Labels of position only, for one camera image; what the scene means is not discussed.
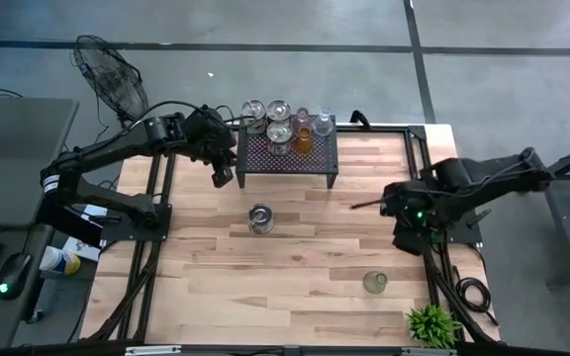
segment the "wooden table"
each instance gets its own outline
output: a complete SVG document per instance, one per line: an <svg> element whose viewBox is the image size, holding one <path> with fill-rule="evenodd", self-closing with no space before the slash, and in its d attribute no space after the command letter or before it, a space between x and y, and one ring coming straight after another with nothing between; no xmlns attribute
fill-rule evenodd
<svg viewBox="0 0 570 356"><path fill-rule="evenodd" d="M432 162L456 156L450 126L426 129ZM415 344L405 313L428 303L424 261L392 245L395 221L380 217L377 206L348 208L409 179L404 142L392 133L340 133L337 143L332 190L325 176L308 175L247 175L244 190L237 182L216 189L210 166L178 159L147 343ZM119 191L143 192L149 167L150 158L125 161ZM267 235L248 231L247 211L256 203L274 212ZM81 336L96 331L123 296L133 249L125 241L102 255ZM473 250L452 245L450 258L462 276L486 282ZM371 270L389 277L381 295L362 287ZM498 338L485 315L474 316Z"/></svg>

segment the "gray desk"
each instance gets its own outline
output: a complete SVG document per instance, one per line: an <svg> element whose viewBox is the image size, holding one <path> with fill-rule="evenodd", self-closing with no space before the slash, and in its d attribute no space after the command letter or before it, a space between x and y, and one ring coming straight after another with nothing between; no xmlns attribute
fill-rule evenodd
<svg viewBox="0 0 570 356"><path fill-rule="evenodd" d="M42 285L39 265L53 229L35 225L43 196L40 171L60 153L77 108L71 100L0 98L0 229L8 228L0 233L0 269L13 253L34 257L21 296L0 300L0 348L11 345Z"/></svg>

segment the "computer mouse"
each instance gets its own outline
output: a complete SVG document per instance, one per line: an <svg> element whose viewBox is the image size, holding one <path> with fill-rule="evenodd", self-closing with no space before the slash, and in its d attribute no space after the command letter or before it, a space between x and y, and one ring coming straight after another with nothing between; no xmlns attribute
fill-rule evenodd
<svg viewBox="0 0 570 356"><path fill-rule="evenodd" d="M0 270L0 298L13 300L21 294L26 285L30 271L32 256L28 253L13 253L8 257Z"/></svg>

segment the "concrete floor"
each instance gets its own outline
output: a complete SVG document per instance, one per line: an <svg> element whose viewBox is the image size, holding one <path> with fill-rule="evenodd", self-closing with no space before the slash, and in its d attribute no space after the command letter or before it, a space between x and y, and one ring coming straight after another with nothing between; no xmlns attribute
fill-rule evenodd
<svg viewBox="0 0 570 356"><path fill-rule="evenodd" d="M414 0L422 45L570 47L570 0ZM402 0L0 0L0 39L276 45L410 45ZM92 90L69 50L0 48L0 87L26 96L74 98L81 107L67 143L93 142L100 126ZM123 56L142 71L151 103L180 99L234 108L247 98L329 105L339 121L361 110L378 123L423 123L410 53L155 51ZM547 164L570 151L570 56L425 55L438 123L452 124L459 154L477 159L534 146ZM101 104L101 120L118 130ZM119 165L90 174L113 179ZM513 345L570 351L570 288L545 279L570 268L543 196L507 196L481 222L501 334ZM48 317L16 343L66 339L85 283L46 288Z"/></svg>

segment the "potted plant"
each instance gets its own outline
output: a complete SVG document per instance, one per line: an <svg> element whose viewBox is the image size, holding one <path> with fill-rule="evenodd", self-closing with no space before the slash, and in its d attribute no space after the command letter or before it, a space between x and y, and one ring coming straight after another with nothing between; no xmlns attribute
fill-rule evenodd
<svg viewBox="0 0 570 356"><path fill-rule="evenodd" d="M462 327L460 322L452 320L449 312L433 305L413 309L407 316L413 338L423 342L425 347L452 348L456 341L453 331Z"/></svg>

